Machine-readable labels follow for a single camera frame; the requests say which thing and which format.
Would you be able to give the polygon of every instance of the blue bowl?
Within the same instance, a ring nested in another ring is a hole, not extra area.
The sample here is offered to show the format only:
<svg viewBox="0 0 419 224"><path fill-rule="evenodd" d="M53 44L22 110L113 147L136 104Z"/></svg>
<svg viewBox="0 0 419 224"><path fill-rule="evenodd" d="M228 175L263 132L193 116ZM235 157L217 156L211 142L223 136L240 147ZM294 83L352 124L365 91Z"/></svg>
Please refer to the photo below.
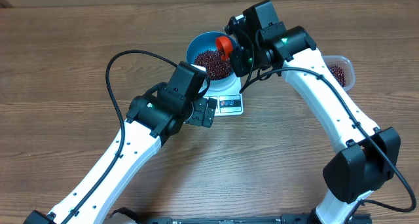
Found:
<svg viewBox="0 0 419 224"><path fill-rule="evenodd" d="M227 35L219 31L209 31L195 37L195 39L193 39L193 41L189 44L188 50L186 51L186 61L188 64L194 64L195 58L200 53L207 50L217 50L217 47L215 47L215 39L222 36ZM236 48L237 42L231 37L228 38L233 44L233 48Z"/></svg>

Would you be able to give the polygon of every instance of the plastic container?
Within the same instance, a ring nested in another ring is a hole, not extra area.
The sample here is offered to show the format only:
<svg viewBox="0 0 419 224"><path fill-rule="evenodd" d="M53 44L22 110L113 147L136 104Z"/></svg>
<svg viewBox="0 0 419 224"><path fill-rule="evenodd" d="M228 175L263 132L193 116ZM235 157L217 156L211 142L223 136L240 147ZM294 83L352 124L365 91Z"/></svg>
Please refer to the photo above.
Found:
<svg viewBox="0 0 419 224"><path fill-rule="evenodd" d="M337 65L342 68L343 72L345 73L345 82L346 86L343 87L345 91L349 91L355 85L355 72L354 67L344 56L323 56L323 60L325 61L327 66Z"/></svg>
<svg viewBox="0 0 419 224"><path fill-rule="evenodd" d="M186 51L186 61L188 64L194 64L195 58L200 54L207 50L217 50L217 47L215 46L215 39L217 37L221 37L225 35L224 33L221 33L219 31L209 31L206 33L203 33L195 39L191 41L189 44L188 50ZM228 37L233 44L233 48L237 47L237 42L231 38ZM230 88L237 80L236 75L232 72L228 77L220 80L214 80L211 81L211 86L209 86L210 91L222 91Z"/></svg>

